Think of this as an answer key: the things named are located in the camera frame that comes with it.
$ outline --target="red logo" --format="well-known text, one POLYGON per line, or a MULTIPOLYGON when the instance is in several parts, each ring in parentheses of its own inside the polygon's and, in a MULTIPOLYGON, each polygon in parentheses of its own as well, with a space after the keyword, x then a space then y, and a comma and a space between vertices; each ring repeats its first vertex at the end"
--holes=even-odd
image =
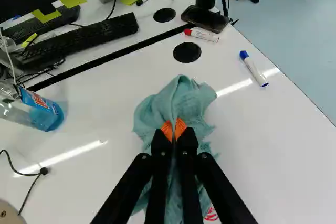
POLYGON ((35 104, 40 105, 45 108, 49 108, 49 106, 45 103, 45 101, 40 97, 38 94, 35 94, 33 92, 29 92, 31 95, 31 98, 34 100, 35 104))
POLYGON ((217 220, 219 217, 216 213, 215 208, 210 207, 208 212, 206 213, 206 216, 204 217, 205 220, 209 220, 209 221, 215 221, 217 220))

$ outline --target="red marker cap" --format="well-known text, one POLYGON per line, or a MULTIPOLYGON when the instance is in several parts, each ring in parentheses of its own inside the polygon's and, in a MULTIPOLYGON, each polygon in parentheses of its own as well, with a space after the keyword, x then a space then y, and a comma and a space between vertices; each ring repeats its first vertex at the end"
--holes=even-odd
POLYGON ((184 29, 184 34, 185 35, 191 36, 191 32, 192 32, 191 29, 184 29))

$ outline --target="blue marker cap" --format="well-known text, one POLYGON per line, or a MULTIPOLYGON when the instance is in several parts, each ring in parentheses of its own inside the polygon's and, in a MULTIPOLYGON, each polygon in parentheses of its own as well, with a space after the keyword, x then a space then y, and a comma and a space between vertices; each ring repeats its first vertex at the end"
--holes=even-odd
POLYGON ((247 53, 247 51, 240 51, 240 58, 242 59, 242 60, 245 60, 247 57, 248 57, 248 53, 247 53))

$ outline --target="bottle label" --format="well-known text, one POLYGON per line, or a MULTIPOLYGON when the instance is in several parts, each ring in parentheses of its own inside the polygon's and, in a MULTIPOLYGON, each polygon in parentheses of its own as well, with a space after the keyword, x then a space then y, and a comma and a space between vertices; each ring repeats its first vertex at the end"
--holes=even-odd
POLYGON ((40 95, 35 94, 34 92, 26 90, 22 87, 18 88, 21 92, 22 103, 40 110, 48 111, 49 113, 52 113, 54 115, 58 115, 59 112, 57 111, 57 106, 55 106, 55 103, 53 101, 43 98, 40 95))

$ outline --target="black desk edge strip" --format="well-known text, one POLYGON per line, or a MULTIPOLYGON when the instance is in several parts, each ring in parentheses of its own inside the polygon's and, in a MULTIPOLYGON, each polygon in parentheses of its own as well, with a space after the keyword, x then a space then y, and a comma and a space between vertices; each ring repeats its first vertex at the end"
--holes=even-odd
POLYGON ((167 39, 169 37, 172 37, 172 36, 174 36, 176 34, 179 34, 179 33, 183 32, 183 30, 186 29, 186 28, 193 28, 193 27, 195 27, 195 25, 193 25, 193 24, 185 24, 183 26, 177 27, 177 28, 172 29, 170 31, 167 31, 165 33, 156 35, 156 36, 154 36, 152 38, 149 38, 147 40, 144 40, 144 41, 141 41, 139 43, 136 43, 136 44, 134 44, 132 46, 129 46, 129 47, 123 48, 123 49, 121 49, 119 51, 113 52, 113 53, 111 53, 109 55, 105 55, 105 56, 103 56, 103 57, 101 57, 99 59, 93 60, 91 62, 85 63, 83 65, 80 65, 78 67, 72 68, 70 70, 67 70, 67 71, 65 71, 63 73, 60 73, 60 74, 54 76, 54 77, 51 77, 51 78, 49 78, 47 80, 39 82, 39 83, 37 83, 35 85, 32 85, 32 86, 30 86, 27 89, 30 90, 30 91, 34 91, 34 92, 38 91, 40 89, 44 89, 47 86, 55 84, 56 82, 65 80, 65 79, 67 79, 67 78, 69 78, 71 76, 74 76, 76 74, 82 73, 82 72, 84 72, 86 70, 89 70, 89 69, 94 68, 96 66, 102 65, 102 64, 104 64, 106 62, 109 62, 111 60, 117 59, 117 58, 119 58, 121 56, 127 55, 127 54, 129 54, 131 52, 134 52, 134 51, 137 51, 137 50, 139 50, 141 48, 147 47, 147 46, 149 46, 151 44, 154 44, 156 42, 159 42, 161 40, 164 40, 164 39, 167 39))

